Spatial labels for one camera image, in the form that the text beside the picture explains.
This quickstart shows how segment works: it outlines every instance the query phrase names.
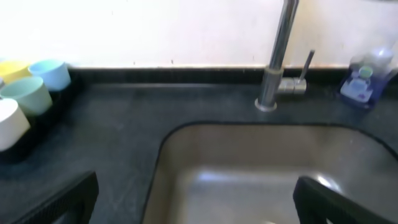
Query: wall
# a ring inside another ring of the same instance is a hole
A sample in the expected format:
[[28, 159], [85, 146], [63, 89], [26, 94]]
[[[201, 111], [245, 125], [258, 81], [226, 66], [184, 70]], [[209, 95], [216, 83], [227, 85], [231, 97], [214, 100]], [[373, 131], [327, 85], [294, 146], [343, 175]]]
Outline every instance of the wall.
[[[0, 0], [0, 58], [262, 67], [281, 7], [282, 0]], [[347, 65], [355, 53], [396, 39], [397, 24], [396, 2], [301, 0], [284, 63], [302, 65], [316, 49], [314, 65]]]

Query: plastic bottle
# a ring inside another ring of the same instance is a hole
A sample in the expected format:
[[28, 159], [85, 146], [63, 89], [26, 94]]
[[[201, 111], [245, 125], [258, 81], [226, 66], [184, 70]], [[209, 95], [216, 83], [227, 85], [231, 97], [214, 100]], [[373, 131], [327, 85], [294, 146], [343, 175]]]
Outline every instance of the plastic bottle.
[[341, 98], [361, 108], [372, 108], [388, 81], [396, 74], [390, 67], [393, 57], [390, 48], [380, 47], [353, 58], [349, 73], [338, 89]]

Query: yellow cup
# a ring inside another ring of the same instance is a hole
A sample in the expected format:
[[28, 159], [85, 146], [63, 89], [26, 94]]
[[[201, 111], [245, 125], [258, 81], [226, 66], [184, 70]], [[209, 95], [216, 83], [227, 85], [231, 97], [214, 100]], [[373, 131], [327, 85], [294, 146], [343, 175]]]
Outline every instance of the yellow cup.
[[10, 84], [18, 79], [30, 77], [32, 75], [27, 69], [28, 66], [29, 64], [26, 62], [0, 62], [0, 78], [4, 80], [5, 84]]

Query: stainless steel sink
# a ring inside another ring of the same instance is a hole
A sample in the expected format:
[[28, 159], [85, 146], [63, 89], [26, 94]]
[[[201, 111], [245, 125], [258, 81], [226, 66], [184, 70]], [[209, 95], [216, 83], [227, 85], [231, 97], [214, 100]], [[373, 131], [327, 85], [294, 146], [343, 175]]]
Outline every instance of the stainless steel sink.
[[359, 131], [198, 124], [164, 142], [143, 224], [297, 224], [300, 175], [398, 223], [396, 155]]

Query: countertop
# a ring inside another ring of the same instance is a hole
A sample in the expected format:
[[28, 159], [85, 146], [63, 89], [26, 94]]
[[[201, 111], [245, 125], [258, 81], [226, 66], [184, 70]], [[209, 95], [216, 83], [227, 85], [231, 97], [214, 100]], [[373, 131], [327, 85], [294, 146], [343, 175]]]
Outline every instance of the countertop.
[[259, 85], [92, 85], [26, 161], [0, 165], [0, 210], [95, 170], [91, 223], [138, 224], [164, 137], [195, 121], [340, 124], [398, 152], [398, 91], [390, 88], [370, 112], [342, 103], [332, 88], [310, 86], [305, 96], [282, 96], [276, 111], [262, 113], [254, 106]]

